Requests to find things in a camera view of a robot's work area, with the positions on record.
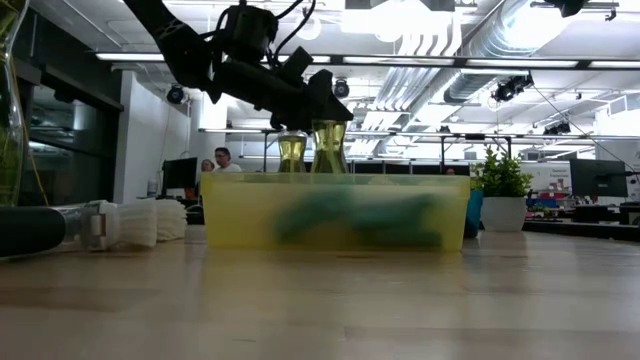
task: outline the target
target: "robotic arm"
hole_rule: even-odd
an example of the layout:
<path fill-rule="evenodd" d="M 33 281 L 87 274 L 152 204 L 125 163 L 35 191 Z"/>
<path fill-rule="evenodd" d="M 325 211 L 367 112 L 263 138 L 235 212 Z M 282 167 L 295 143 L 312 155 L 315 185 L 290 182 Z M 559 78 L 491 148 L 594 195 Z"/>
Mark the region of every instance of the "robotic arm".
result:
<path fill-rule="evenodd" d="M 269 45 L 278 31 L 278 17 L 268 10 L 240 0 L 223 11 L 214 31 L 200 35 L 173 16 L 162 0 L 124 2 L 153 37 L 176 80 L 207 92 L 213 103 L 226 93 L 256 110 L 268 110 L 276 130 L 286 126 L 309 132 L 313 119 L 353 119 L 331 91 L 331 72 L 320 70 L 305 84 L 302 74 L 313 58 L 304 49 L 296 49 L 282 65 L 273 58 Z M 265 56 L 270 69 L 260 64 Z"/>

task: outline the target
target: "wooden tabletop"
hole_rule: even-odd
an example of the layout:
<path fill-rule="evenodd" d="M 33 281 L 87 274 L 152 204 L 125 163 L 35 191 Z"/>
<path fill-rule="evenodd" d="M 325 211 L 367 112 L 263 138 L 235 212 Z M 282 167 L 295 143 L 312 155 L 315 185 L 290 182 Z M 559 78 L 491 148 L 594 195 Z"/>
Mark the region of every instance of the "wooden tabletop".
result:
<path fill-rule="evenodd" d="M 2 359 L 639 359 L 640 248 L 482 235 L 460 254 L 186 242 L 0 262 Z"/>

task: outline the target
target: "man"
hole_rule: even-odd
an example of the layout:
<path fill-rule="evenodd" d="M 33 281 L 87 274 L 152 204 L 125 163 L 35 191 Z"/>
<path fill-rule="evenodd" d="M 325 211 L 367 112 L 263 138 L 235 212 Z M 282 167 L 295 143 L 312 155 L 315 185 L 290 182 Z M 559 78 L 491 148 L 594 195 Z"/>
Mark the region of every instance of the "man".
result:
<path fill-rule="evenodd" d="M 216 149 L 218 167 L 213 172 L 242 172 L 240 166 L 231 163 L 231 153 L 225 147 Z"/>

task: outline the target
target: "glass vase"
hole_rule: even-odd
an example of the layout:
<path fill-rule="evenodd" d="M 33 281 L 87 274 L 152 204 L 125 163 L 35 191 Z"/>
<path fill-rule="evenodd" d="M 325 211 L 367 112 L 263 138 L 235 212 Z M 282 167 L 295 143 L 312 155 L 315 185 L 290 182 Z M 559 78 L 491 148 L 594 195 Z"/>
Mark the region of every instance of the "glass vase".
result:
<path fill-rule="evenodd" d="M 15 206 L 22 173 L 23 121 L 11 47 L 28 0 L 0 0 L 0 206 Z"/>
<path fill-rule="evenodd" d="M 344 157 L 344 135 L 347 123 L 335 120 L 314 120 L 313 140 L 316 151 L 312 173 L 346 174 L 347 161 Z"/>
<path fill-rule="evenodd" d="M 304 151 L 307 147 L 307 134 L 302 131 L 285 131 L 278 137 L 280 146 L 281 173 L 304 173 Z"/>

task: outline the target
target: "yellow bin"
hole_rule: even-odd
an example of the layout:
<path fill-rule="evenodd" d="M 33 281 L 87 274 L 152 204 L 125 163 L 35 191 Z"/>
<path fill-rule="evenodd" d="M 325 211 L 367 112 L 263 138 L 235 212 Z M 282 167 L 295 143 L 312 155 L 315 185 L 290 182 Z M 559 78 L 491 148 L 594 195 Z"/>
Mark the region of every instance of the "yellow bin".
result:
<path fill-rule="evenodd" d="M 462 246 L 469 178 L 204 173 L 209 246 L 436 250 Z"/>

